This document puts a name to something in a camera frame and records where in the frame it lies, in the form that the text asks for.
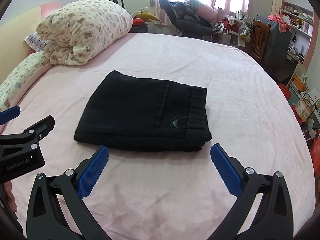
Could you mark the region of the person left hand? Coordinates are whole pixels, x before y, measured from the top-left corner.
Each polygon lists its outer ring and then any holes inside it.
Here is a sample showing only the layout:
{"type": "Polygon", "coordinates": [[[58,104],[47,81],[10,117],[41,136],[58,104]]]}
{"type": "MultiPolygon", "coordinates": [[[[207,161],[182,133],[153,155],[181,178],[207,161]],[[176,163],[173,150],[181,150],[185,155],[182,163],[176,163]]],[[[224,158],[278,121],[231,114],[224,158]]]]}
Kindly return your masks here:
{"type": "Polygon", "coordinates": [[[7,194],[7,202],[9,204],[10,208],[12,209],[12,211],[17,212],[17,205],[16,205],[15,196],[12,192],[12,182],[11,181],[4,183],[4,191],[7,194]]]}

